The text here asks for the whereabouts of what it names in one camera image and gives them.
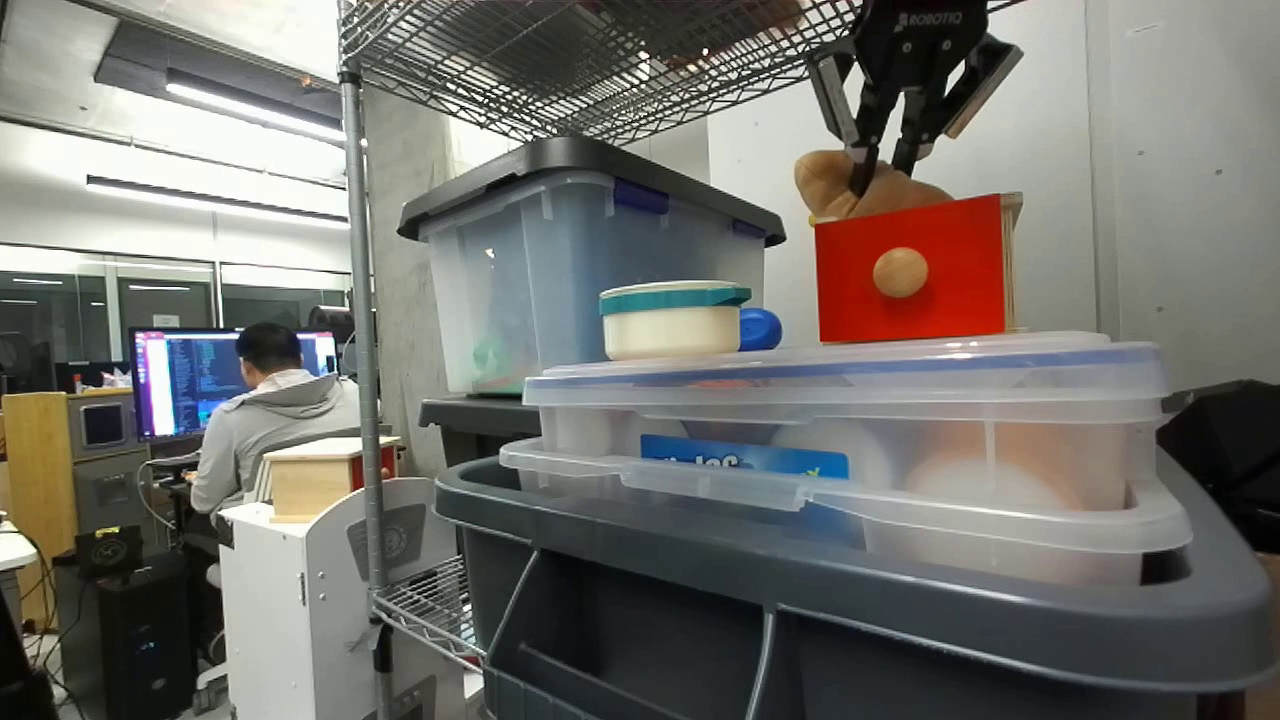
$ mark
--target red box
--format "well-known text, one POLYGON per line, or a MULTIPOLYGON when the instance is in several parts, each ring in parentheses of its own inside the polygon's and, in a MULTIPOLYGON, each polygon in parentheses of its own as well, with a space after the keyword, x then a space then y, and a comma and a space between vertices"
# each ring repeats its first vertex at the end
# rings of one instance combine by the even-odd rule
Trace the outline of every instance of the red box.
POLYGON ((1015 212, 1020 196, 977 196, 816 226, 818 341, 1009 332, 1015 212))

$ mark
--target stacked containers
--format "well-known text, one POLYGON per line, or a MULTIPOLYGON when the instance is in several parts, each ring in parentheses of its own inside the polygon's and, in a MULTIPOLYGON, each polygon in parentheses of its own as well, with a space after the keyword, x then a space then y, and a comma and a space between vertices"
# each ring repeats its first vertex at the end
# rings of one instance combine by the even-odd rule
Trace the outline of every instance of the stacked containers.
POLYGON ((1150 344, 1089 332, 550 370, 522 387, 545 438, 502 464, 565 501, 818 505, 877 556, 1136 586, 1191 542, 1161 398, 1150 344))
POLYGON ((550 138, 404 208, 429 241, 452 392, 517 398, 550 366, 602 361, 596 295, 732 280, 761 295, 779 215, 620 149, 550 138))

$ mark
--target white round container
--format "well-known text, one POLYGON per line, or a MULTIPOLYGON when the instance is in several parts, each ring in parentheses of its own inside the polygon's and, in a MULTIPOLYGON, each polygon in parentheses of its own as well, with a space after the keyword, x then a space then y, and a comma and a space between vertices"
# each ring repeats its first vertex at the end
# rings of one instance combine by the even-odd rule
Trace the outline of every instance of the white round container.
POLYGON ((741 347, 741 306, 752 292, 724 280, 658 280, 598 292, 602 357, 701 357, 741 347))

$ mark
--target computer monitor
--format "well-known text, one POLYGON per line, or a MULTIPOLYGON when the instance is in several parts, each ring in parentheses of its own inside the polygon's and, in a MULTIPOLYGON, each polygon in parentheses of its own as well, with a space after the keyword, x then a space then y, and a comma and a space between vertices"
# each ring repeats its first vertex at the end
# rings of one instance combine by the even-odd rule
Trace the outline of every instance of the computer monitor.
MULTIPOLYGON (((130 332, 130 398, 137 429, 149 441, 200 438, 208 417, 248 392, 235 357, 238 330, 137 330, 130 332)), ((294 332, 299 361, 316 378, 331 378, 331 332, 294 332)))

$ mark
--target ceiling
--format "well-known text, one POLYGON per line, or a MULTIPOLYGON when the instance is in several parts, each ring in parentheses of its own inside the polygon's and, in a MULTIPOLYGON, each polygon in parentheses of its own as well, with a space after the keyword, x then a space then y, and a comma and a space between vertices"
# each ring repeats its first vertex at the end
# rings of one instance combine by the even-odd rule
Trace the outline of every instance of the ceiling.
POLYGON ((218 42, 191 36, 200 26, 166 36, 172 26, 185 26, 179 14, 197 15, 189 0, 121 0, 121 7, 67 0, 0 3, 6 3, 0 28, 0 189, 84 194, 88 173, 150 184, 179 177, 197 189, 255 194, 267 204, 294 204, 294 196, 312 204, 320 196, 322 212, 341 208, 345 151, 337 146, 189 108, 156 92, 156 71, 179 66, 331 121, 331 81, 290 67, 290 31, 279 14, 294 15, 294 0, 218 0, 218 14, 205 15, 238 21, 218 42), (226 46, 235 28, 243 28, 251 51, 262 51, 259 59, 226 46))

